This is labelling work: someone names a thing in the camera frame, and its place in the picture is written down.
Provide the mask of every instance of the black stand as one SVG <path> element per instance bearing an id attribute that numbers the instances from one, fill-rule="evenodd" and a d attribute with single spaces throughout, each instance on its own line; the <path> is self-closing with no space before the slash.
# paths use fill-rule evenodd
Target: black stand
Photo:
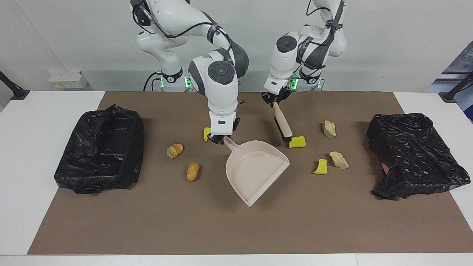
<path id="1" fill-rule="evenodd" d="M 10 98 L 10 100 L 23 100 L 30 92 L 28 89 L 22 89 L 20 86 L 13 83 L 1 71 L 0 80 L 3 81 L 3 83 L 5 83 L 5 85 L 7 85 L 7 87 L 10 88 L 11 91 L 13 91 L 13 96 Z"/>
<path id="2" fill-rule="evenodd" d="M 454 97 L 455 94 L 460 92 L 468 83 L 473 81 L 473 72 L 468 74 L 466 78 L 464 78 L 458 85 L 455 86 L 451 91 L 449 92 L 439 92 L 438 94 L 440 95 L 440 98 L 446 103 L 456 103 Z"/>

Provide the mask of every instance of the black plastic bag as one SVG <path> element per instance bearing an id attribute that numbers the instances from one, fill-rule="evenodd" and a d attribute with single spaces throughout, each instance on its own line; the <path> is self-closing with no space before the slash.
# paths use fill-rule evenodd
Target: black plastic bag
<path id="1" fill-rule="evenodd" d="M 375 115 L 368 128 L 369 147 L 383 165 L 384 179 L 372 191 L 382 199 L 445 192 L 470 183 L 423 114 Z"/>
<path id="2" fill-rule="evenodd" d="M 138 181 L 142 159 L 142 119 L 135 111 L 112 105 L 80 117 L 54 179 L 77 194 L 128 188 Z"/>

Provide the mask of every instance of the white table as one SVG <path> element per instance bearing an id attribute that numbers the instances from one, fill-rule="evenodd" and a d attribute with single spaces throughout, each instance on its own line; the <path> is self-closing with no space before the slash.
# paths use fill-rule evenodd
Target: white table
<path id="1" fill-rule="evenodd" d="M 32 91 L 0 113 L 0 265 L 472 265 L 463 254 L 302 255 L 26 255 L 58 189 L 52 176 L 77 119 L 96 110 L 104 92 Z M 395 93 L 406 113 L 423 113 L 460 165 L 473 176 L 473 125 L 456 104 L 433 93 Z M 453 190 L 473 226 L 473 185 Z"/>

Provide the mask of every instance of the electrical socket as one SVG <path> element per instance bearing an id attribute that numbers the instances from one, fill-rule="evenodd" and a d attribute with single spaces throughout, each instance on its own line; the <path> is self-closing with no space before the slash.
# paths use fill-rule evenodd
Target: electrical socket
<path id="1" fill-rule="evenodd" d="M 84 89 L 87 80 L 80 71 L 50 72 L 49 83 L 57 89 Z"/>

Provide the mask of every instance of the sponge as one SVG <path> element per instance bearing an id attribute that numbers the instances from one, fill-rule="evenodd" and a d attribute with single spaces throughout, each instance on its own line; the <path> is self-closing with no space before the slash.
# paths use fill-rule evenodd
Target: sponge
<path id="1" fill-rule="evenodd" d="M 306 138 L 304 136 L 300 137 L 292 137 L 291 141 L 289 142 L 289 148 L 304 148 L 306 146 Z"/>
<path id="2" fill-rule="evenodd" d="M 319 165 L 317 166 L 317 169 L 312 172 L 313 174 L 318 174 L 318 175 L 325 175 L 328 173 L 327 170 L 327 160 L 325 159 L 320 159 L 319 160 Z"/>
<path id="3" fill-rule="evenodd" d="M 209 137 L 208 137 L 209 133 L 210 133 L 210 128 L 205 127 L 204 128 L 204 140 L 205 140 L 205 142 L 209 141 Z"/>

